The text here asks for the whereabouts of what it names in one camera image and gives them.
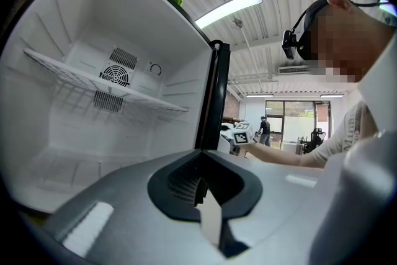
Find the refrigerator shelf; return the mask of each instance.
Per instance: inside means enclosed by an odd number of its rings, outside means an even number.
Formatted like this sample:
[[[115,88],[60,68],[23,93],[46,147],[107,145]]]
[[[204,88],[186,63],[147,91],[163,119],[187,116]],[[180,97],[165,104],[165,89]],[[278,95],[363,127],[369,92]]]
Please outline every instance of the refrigerator shelf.
[[[25,48],[24,53],[31,57],[33,60],[35,60],[37,63],[40,63],[46,69],[56,73],[60,77],[60,79],[77,85],[81,88],[90,89],[93,91],[98,90],[101,92],[106,92],[108,94],[122,97],[128,102],[143,104],[154,109],[187,112],[186,108],[164,102],[160,99],[148,96],[146,94],[134,91],[129,88],[125,88],[110,81],[106,81],[105,79],[102,79],[100,77],[95,77],[94,75],[80,71],[70,65],[66,65],[62,62],[51,59],[29,48]]]

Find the person in background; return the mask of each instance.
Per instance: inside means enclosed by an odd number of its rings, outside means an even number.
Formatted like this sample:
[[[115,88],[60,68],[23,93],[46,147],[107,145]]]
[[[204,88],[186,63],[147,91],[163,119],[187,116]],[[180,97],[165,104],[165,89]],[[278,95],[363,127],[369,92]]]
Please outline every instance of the person in background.
[[[257,133],[258,135],[261,133],[261,130],[262,135],[259,139],[259,143],[270,147],[270,123],[266,120],[266,117],[264,116],[261,117],[261,126],[259,127]]]
[[[314,2],[306,11],[304,29],[310,31],[311,52],[317,55],[319,66],[334,68],[359,82],[363,96],[378,98],[358,102],[330,139],[303,156],[255,142],[241,147],[268,163],[323,168],[331,155],[347,152],[358,140],[373,137],[377,124],[392,127],[397,119],[381,99],[384,93],[390,100],[397,98],[396,84],[388,83],[397,65],[397,34],[395,27],[370,17],[349,0]]]

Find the fluorescent light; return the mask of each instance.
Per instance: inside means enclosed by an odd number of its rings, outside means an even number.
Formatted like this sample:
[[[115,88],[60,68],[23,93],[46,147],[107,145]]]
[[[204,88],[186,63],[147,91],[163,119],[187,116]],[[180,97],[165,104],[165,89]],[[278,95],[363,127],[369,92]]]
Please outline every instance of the fluorescent light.
[[[380,0],[380,2],[388,2],[388,1],[389,0]],[[379,8],[397,17],[396,8],[392,4],[381,4]]]
[[[344,94],[323,94],[323,95],[320,95],[320,97],[323,99],[333,98],[333,97],[344,97]]]
[[[273,94],[253,94],[253,95],[247,95],[247,97],[273,97]]]
[[[262,0],[230,0],[196,20],[196,24],[200,28],[204,28],[227,15],[261,2]]]

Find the air conditioner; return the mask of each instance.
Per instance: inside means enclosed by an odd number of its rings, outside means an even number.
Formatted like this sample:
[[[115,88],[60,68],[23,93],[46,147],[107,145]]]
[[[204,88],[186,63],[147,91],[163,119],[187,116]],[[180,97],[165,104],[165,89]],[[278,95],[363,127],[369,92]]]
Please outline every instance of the air conditioner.
[[[309,67],[307,65],[281,66],[281,67],[279,67],[279,75],[307,74],[307,73],[309,73]]]

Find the fan vent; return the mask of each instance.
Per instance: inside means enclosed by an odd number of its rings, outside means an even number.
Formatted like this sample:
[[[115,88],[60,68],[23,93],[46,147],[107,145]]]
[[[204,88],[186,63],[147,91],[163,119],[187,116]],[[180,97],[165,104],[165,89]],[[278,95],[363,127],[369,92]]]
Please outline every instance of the fan vent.
[[[128,73],[119,65],[109,66],[105,71],[100,73],[99,77],[121,86],[129,85]]]
[[[303,74],[309,73],[309,67],[306,65],[300,66],[281,66],[279,67],[279,75],[283,74]]]
[[[135,69],[136,63],[138,62],[138,58],[128,52],[120,49],[114,48],[112,55],[110,56],[110,60],[125,66],[126,68],[130,68],[131,70]]]
[[[207,193],[207,183],[201,177],[196,158],[173,171],[167,180],[168,188],[174,196],[187,204],[196,206],[203,203]]]
[[[96,91],[94,95],[94,108],[119,113],[122,109],[123,99],[121,97]]]

